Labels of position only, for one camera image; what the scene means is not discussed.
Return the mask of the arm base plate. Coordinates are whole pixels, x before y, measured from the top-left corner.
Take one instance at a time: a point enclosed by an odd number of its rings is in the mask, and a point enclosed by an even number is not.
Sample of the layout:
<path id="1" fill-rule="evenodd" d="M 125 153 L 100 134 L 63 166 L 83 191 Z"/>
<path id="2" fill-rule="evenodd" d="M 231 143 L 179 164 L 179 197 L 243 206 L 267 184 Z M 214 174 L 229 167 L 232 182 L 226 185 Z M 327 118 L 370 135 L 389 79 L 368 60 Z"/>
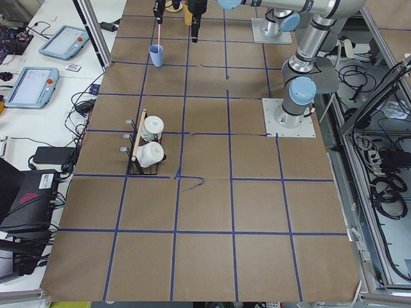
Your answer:
<path id="1" fill-rule="evenodd" d="M 269 137 L 316 138 L 309 108 L 303 115 L 289 115 L 283 110 L 283 99 L 263 98 L 266 134 Z"/>
<path id="2" fill-rule="evenodd" d="M 252 18 L 254 43 L 261 44 L 292 44 L 290 32 L 282 32 L 275 22 L 266 19 Z"/>

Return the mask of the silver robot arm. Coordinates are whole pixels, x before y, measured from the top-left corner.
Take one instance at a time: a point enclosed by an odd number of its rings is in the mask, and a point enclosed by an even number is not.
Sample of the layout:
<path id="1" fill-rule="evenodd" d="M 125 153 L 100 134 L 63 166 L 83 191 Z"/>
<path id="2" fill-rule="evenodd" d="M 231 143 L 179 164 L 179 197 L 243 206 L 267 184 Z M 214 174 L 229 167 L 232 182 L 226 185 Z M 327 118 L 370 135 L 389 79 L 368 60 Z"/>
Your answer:
<path id="1" fill-rule="evenodd" d="M 294 30 L 296 22 L 290 27 L 284 23 L 298 13 L 311 13 L 311 20 L 293 56 L 282 68 L 285 97 L 282 105 L 274 112 L 275 120 L 285 128 L 298 127 L 304 112 L 313 101 L 317 86 L 309 77 L 318 52 L 336 21 L 354 15 L 365 1 L 219 1 L 225 10 L 234 10 L 241 5 L 273 9 L 272 20 L 283 32 Z"/>
<path id="2" fill-rule="evenodd" d="M 153 15 L 156 18 L 158 25 L 163 22 L 163 15 L 166 8 L 166 1 L 154 1 Z M 197 41 L 198 31 L 201 25 L 202 15 L 207 10 L 207 1 L 188 1 L 188 11 L 191 17 L 191 38 L 193 42 Z M 293 31 L 300 23 L 300 16 L 292 10 L 283 10 L 277 8 L 267 8 L 265 20 L 261 29 L 268 36 L 271 26 L 276 32 Z"/>

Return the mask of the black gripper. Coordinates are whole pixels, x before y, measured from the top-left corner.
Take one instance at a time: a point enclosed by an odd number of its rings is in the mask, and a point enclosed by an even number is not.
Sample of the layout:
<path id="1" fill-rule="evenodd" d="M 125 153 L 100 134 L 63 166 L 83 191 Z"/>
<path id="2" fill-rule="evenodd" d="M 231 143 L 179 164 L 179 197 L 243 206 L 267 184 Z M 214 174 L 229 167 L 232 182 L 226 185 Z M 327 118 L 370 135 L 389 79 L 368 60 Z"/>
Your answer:
<path id="1" fill-rule="evenodd" d="M 198 42 L 198 31 L 201 17 L 207 10 L 207 0 L 188 0 L 188 10 L 192 14 L 191 39 L 192 43 Z"/>
<path id="2" fill-rule="evenodd" d="M 155 17 L 162 17 L 164 15 L 166 6 L 165 0 L 155 0 L 153 6 L 153 14 Z"/>

